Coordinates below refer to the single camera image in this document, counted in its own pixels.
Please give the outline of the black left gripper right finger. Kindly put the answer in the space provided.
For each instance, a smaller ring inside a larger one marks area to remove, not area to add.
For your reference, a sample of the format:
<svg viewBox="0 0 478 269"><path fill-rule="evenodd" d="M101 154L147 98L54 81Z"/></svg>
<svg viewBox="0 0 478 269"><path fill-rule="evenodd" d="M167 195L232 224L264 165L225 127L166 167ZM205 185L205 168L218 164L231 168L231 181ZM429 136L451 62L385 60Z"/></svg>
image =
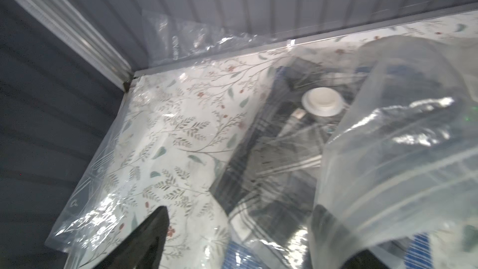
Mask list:
<svg viewBox="0 0 478 269"><path fill-rule="evenodd" d="M363 250L348 259L341 269L389 269L370 250Z"/></svg>

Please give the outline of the blue checked shirt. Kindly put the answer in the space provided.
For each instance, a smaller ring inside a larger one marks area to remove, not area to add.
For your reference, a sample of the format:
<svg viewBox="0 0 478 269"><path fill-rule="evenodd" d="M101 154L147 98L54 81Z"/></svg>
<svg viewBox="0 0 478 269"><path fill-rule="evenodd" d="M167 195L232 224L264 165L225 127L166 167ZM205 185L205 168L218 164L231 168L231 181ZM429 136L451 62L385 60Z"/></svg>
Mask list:
<svg viewBox="0 0 478 269"><path fill-rule="evenodd" d="M385 242L369 248L390 269L433 269L433 258L426 235L416 235ZM266 255L265 260L246 247L231 241L226 250L223 269L310 269L312 267L308 251L301 252L299 259L285 265L281 257Z"/></svg>

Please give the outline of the black white plaid shirt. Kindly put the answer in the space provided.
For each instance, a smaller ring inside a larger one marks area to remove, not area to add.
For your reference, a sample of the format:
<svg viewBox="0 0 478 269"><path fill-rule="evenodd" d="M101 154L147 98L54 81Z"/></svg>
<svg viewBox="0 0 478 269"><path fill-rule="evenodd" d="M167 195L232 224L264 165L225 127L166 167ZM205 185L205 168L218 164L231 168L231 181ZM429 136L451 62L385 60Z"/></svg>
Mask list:
<svg viewBox="0 0 478 269"><path fill-rule="evenodd" d="M270 68L264 106L210 191L224 209L231 241L285 265L308 251L309 222L322 152L342 115L316 118L302 97L318 87L337 91L350 105L367 72L324 67L304 59Z"/></svg>

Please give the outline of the clear plastic vacuum bag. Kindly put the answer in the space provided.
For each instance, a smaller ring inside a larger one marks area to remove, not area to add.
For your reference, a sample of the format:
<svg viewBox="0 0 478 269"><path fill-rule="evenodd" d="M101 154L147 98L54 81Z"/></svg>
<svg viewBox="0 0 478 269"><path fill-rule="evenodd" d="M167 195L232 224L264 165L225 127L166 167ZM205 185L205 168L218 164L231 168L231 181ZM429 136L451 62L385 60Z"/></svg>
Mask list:
<svg viewBox="0 0 478 269"><path fill-rule="evenodd" d="M46 245L157 241L157 269L475 269L477 12L137 77Z"/></svg>

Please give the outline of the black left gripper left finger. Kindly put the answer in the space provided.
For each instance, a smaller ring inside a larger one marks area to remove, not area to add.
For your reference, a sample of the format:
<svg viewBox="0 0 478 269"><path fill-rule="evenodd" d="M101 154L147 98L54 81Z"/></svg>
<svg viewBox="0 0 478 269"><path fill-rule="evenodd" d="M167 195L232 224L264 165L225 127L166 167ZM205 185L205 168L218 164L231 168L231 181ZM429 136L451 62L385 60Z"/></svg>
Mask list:
<svg viewBox="0 0 478 269"><path fill-rule="evenodd" d="M159 268L168 229L168 209L165 206L158 207L96 267L98 269Z"/></svg>

